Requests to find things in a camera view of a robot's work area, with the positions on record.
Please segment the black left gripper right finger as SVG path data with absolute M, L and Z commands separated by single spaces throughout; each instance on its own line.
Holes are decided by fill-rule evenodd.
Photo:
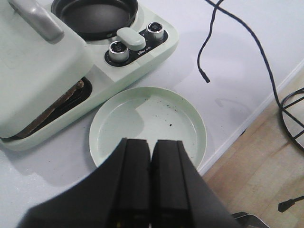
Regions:
M 176 141 L 156 143 L 151 168 L 152 227 L 190 228 L 192 219 Z

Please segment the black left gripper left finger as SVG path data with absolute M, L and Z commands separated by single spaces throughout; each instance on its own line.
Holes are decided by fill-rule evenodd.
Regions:
M 150 151 L 145 140 L 127 139 L 121 177 L 108 228 L 147 228 L 150 224 Z

